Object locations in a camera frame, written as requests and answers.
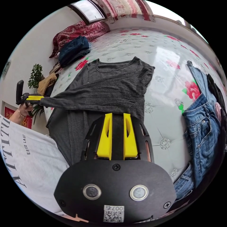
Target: qr code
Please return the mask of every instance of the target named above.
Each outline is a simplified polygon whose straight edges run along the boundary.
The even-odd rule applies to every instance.
[[[124,222],[124,207],[104,206],[104,222]]]

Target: potted plant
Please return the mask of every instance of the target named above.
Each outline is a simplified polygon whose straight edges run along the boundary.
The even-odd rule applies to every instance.
[[[36,120],[36,117],[37,117],[38,113],[39,113],[39,117],[40,117],[43,112],[44,112],[44,107],[41,106],[41,105],[36,105],[33,108],[33,111],[32,111],[32,117],[34,117],[33,124],[35,124],[35,120]]]
[[[43,74],[42,74],[42,66],[40,64],[35,64],[33,66],[32,72],[31,72],[31,76],[30,79],[28,81],[28,87],[31,88],[38,88],[39,86],[39,82],[41,80],[44,79]],[[35,124],[35,120],[37,117],[37,114],[39,113],[39,117],[41,116],[41,114],[44,112],[44,107],[41,105],[36,105],[32,111],[32,116],[34,117],[34,122],[33,124]]]
[[[28,81],[28,87],[31,88],[38,88],[39,82],[44,79],[42,74],[42,66],[39,64],[35,64],[33,66],[30,79]]]

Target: human hand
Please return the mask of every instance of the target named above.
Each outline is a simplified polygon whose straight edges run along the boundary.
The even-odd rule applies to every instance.
[[[21,115],[26,117],[29,115],[28,113],[29,111],[33,111],[33,106],[30,103],[28,103],[28,107],[26,107],[25,103],[23,103],[19,106],[19,111]]]

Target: striped cloth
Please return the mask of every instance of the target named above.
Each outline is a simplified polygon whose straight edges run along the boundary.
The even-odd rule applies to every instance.
[[[56,74],[53,72],[48,77],[46,77],[45,79],[40,81],[39,86],[38,86],[38,90],[37,90],[38,94],[44,96],[46,89],[49,86],[51,86],[52,84],[54,84],[54,82],[56,80],[57,80]]]

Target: gray t-shirt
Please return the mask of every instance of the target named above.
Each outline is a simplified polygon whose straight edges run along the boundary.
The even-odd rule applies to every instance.
[[[137,57],[116,63],[97,59],[86,64],[64,92],[40,100],[55,107],[47,128],[70,166],[80,161],[92,122],[105,113],[129,113],[144,121],[144,94],[154,69]]]
[[[64,215],[54,190],[69,167],[55,141],[0,115],[0,151],[11,177],[23,193],[39,206]]]

